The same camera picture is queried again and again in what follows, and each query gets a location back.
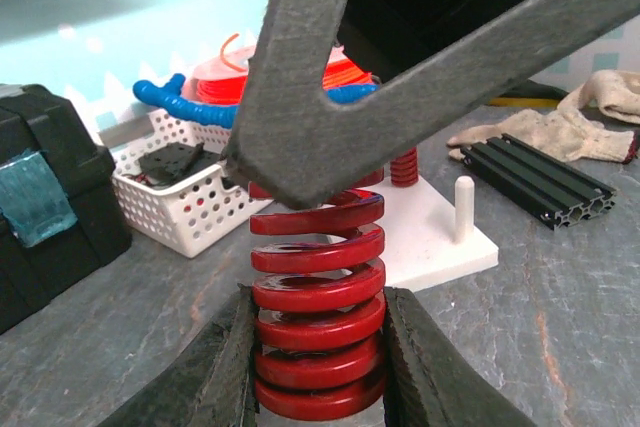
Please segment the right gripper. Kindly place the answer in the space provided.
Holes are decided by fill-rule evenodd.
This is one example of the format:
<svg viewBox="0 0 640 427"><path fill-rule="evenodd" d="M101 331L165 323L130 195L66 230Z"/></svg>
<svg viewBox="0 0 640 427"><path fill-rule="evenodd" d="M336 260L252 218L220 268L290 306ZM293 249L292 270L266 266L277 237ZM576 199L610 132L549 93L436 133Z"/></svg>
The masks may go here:
<svg viewBox="0 0 640 427"><path fill-rule="evenodd" d="M316 206L638 13L639 0L269 0L227 165ZM374 82L324 89L333 47Z"/></svg>

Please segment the large red spring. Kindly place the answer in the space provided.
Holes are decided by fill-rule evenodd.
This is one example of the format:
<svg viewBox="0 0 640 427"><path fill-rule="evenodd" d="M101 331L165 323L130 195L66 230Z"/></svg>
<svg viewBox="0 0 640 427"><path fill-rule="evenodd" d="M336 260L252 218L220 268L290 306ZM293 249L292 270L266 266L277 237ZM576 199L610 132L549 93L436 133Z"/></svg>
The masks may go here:
<svg viewBox="0 0 640 427"><path fill-rule="evenodd" d="M294 420L354 415L385 390L385 211L371 191L378 169L325 206L258 214L249 227L261 236L322 234L334 242L290 242L251 253L261 277L252 285L255 393L268 410Z"/></svg>

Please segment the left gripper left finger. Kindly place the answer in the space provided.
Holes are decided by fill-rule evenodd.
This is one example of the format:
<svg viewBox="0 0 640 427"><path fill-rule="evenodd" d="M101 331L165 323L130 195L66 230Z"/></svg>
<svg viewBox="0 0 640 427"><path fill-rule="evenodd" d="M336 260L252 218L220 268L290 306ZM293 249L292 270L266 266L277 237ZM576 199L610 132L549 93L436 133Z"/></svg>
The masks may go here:
<svg viewBox="0 0 640 427"><path fill-rule="evenodd" d="M115 426L254 426L256 306L240 285L184 351L101 422Z"/></svg>

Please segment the white peg board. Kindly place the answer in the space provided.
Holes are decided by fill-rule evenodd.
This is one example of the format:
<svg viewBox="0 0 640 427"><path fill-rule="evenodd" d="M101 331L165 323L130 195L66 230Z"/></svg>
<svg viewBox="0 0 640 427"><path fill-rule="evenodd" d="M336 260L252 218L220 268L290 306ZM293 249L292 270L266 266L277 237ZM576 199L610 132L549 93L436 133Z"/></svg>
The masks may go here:
<svg viewBox="0 0 640 427"><path fill-rule="evenodd" d="M453 202L424 178L410 187L384 180L369 189L385 201L378 224L387 286L418 292L498 265L499 247L475 225L471 177L456 179Z"/></svg>

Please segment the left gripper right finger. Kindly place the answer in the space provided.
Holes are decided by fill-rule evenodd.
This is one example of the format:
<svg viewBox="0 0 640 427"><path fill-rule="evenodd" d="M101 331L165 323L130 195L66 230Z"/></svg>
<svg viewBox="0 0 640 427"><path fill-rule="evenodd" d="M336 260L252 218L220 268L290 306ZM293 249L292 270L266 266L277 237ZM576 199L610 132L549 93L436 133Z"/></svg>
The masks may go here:
<svg viewBox="0 0 640 427"><path fill-rule="evenodd" d="M384 289L387 426L532 426L464 359L408 289Z"/></svg>

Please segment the black aluminium extrusion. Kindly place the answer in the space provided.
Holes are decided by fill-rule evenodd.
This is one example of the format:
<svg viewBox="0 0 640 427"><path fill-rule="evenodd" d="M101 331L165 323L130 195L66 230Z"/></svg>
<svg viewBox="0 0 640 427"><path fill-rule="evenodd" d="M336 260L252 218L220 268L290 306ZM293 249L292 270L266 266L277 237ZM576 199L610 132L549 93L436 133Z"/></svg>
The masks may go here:
<svg viewBox="0 0 640 427"><path fill-rule="evenodd" d="M609 212L616 190L504 134L461 149L463 164L551 230Z"/></svg>

